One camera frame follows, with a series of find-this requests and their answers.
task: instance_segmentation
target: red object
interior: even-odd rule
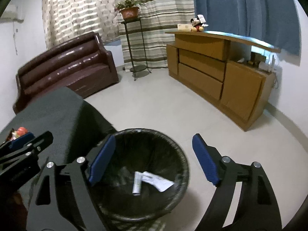
[[[200,30],[199,30],[199,27],[200,27],[200,26],[201,26],[201,25],[198,25],[198,26],[195,27],[195,28],[197,29],[197,31],[200,31]]]
[[[16,133],[19,135],[19,136],[23,136],[24,134],[28,133],[28,130],[25,128],[25,127],[20,127]]]

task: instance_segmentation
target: black trash bag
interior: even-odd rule
[[[103,214],[124,222],[157,219],[183,198],[189,168],[182,149],[168,136],[151,129],[126,129],[114,134],[116,149],[91,195]],[[141,195],[132,194],[135,171],[148,171],[175,182],[164,192],[142,182]]]

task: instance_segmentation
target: shelf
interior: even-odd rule
[[[127,20],[122,21],[122,22],[120,22],[120,23],[121,23],[121,24],[127,24],[127,23],[130,23],[130,22],[137,22],[137,21],[140,21],[140,17],[133,18],[133,19],[127,19]]]
[[[147,69],[146,65],[143,65],[143,64],[142,65],[137,65],[137,66],[135,66],[135,73],[143,71],[143,70],[146,70],[146,69]],[[130,68],[129,71],[134,73],[134,68]]]

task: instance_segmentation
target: air conditioner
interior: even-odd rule
[[[18,18],[18,7],[15,4],[7,5],[7,8],[3,12],[0,22],[23,22],[23,20]]]

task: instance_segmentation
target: green leaves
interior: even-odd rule
[[[133,8],[139,6],[145,6],[144,3],[142,3],[140,0],[125,0],[121,3],[118,3],[115,7],[115,11],[120,11],[125,8]]]

